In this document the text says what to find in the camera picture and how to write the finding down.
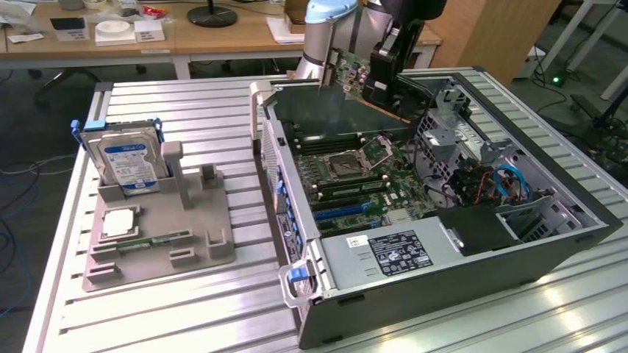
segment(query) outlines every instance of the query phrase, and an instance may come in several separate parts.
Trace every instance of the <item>slotted aluminum surface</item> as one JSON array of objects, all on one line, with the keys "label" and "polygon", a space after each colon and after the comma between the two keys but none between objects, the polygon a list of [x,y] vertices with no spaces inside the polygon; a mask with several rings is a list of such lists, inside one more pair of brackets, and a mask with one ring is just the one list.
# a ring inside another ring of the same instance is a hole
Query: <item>slotted aluminum surface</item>
[{"label": "slotted aluminum surface", "polygon": [[[627,190],[485,74],[459,72],[623,220]],[[248,85],[280,76],[116,84],[91,118],[159,117],[181,140],[187,169],[225,174],[236,262],[85,293],[80,289],[97,173],[80,152],[25,352],[299,352],[284,306],[248,137]],[[473,109],[488,136],[503,137]],[[628,227],[536,283],[424,315],[309,352],[572,352],[628,347]]]}]

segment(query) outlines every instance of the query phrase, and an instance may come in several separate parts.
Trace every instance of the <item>table leg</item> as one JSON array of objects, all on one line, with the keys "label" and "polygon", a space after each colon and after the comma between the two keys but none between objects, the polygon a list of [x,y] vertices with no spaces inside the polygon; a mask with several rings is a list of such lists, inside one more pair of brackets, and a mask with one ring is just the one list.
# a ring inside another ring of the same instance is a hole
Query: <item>table leg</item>
[{"label": "table leg", "polygon": [[435,51],[436,51],[436,46],[419,46],[415,49],[415,53],[419,53],[419,57],[415,63],[415,68],[429,68]]},{"label": "table leg", "polygon": [[189,55],[175,55],[173,65],[176,71],[176,79],[191,79],[189,75]]},{"label": "table leg", "polygon": [[545,58],[543,59],[541,63],[541,68],[543,70],[548,70],[549,64],[552,64],[553,59],[556,58],[556,55],[559,55],[560,50],[563,49],[567,41],[569,40],[571,35],[573,34],[577,25],[581,22],[581,19],[585,17],[587,13],[591,10],[591,6],[593,5],[592,0],[585,0],[584,3],[580,6],[580,10],[577,10],[573,18],[569,21],[569,24],[567,25],[565,30],[563,31],[563,34],[559,37],[559,40],[556,41],[552,50],[549,51],[548,55],[545,55]]},{"label": "table leg", "polygon": [[600,98],[604,101],[612,100],[624,85],[628,85],[628,66],[624,68],[624,71],[621,71],[615,81],[609,84],[604,93],[601,93]]},{"label": "table leg", "polygon": [[596,45],[601,35],[607,32],[608,27],[612,24],[612,21],[617,18],[619,14],[623,13],[623,10],[615,9],[611,14],[608,14],[607,18],[601,21],[600,25],[596,28],[596,31],[591,34],[589,39],[585,41],[585,44],[581,46],[580,50],[575,58],[572,59],[569,66],[567,66],[567,70],[575,71],[576,67],[580,65],[581,61],[585,59],[587,54],[589,53],[591,49]]}]

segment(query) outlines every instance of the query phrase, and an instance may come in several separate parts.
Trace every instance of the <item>floor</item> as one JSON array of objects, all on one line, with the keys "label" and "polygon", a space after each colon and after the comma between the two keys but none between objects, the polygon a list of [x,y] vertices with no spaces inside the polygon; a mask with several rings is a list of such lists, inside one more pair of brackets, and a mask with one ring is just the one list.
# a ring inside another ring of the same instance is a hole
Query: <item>floor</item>
[{"label": "floor", "polygon": [[[539,40],[541,47],[551,48],[565,24],[567,22],[561,21],[545,29]],[[564,60],[568,57],[584,36],[584,31],[576,31],[559,59]],[[280,60],[279,63],[283,69],[293,69],[296,66],[295,60]],[[600,41],[579,69],[580,82],[568,82],[560,91],[567,95],[579,93],[588,96],[593,104],[604,109],[608,103],[601,101],[597,96],[627,63],[628,54]],[[561,66],[563,62],[556,60],[548,69],[548,75],[553,74]],[[101,80],[109,82],[155,81],[176,77],[171,65],[148,65],[147,69],[148,72],[144,75],[136,73],[133,66],[96,68],[93,72]],[[268,62],[260,60],[233,62],[231,73],[223,71],[221,63],[199,63],[192,66],[192,69],[197,78],[273,73]],[[83,120],[87,116],[92,83],[80,76],[71,78],[59,89],[48,93],[47,100],[51,103],[48,110],[37,110],[29,99],[45,79],[49,79],[57,72],[57,70],[45,70],[43,78],[33,80],[25,71],[15,71],[11,79],[0,84],[0,166],[13,162],[37,161],[76,152],[77,146],[69,134],[69,122],[72,119]],[[8,71],[0,71],[0,77],[7,77],[8,73]],[[560,99],[557,94],[539,88],[525,79],[515,80],[509,88],[533,109]],[[544,114],[564,122],[577,120],[577,116],[569,110],[568,103],[549,107],[544,110]],[[621,119],[625,119],[627,116],[628,102],[624,103],[617,114]],[[60,171],[71,165],[72,158],[59,160],[44,165],[41,172]],[[28,183],[33,177],[33,175],[25,174],[17,181]],[[0,352],[12,353],[21,350],[68,180],[69,173],[41,176],[37,181],[37,199],[23,212],[7,219],[28,259],[32,288],[25,300],[19,304],[19,308],[0,317]],[[24,186],[9,185],[4,179],[0,179],[0,205],[4,205],[23,189]],[[15,208],[9,208],[1,214],[5,215],[11,210]],[[0,252],[0,266],[5,263],[8,256],[8,249]],[[0,275],[0,312],[12,305],[28,289],[24,278],[24,269],[16,258],[7,272]]]}]

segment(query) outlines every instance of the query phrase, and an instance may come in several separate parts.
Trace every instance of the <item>desk lamp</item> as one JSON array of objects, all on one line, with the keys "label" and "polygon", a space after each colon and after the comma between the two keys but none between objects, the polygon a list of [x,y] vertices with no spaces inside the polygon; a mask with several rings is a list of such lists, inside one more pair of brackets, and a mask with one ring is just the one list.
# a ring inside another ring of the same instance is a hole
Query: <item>desk lamp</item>
[{"label": "desk lamp", "polygon": [[237,14],[224,7],[215,7],[213,0],[207,0],[207,6],[188,11],[188,20],[203,27],[227,27],[237,21]]}]

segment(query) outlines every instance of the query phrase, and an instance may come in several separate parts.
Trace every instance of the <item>blue pcie slot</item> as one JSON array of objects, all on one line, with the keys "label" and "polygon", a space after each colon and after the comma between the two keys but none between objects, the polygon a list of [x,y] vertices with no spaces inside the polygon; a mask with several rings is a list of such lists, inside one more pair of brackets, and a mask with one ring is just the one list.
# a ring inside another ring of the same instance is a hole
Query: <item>blue pcie slot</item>
[{"label": "blue pcie slot", "polygon": [[359,206],[345,207],[335,211],[319,212],[313,215],[316,221],[324,221],[325,219],[343,217],[344,215],[357,215],[360,213],[367,213],[369,209],[369,202],[360,204]]}]

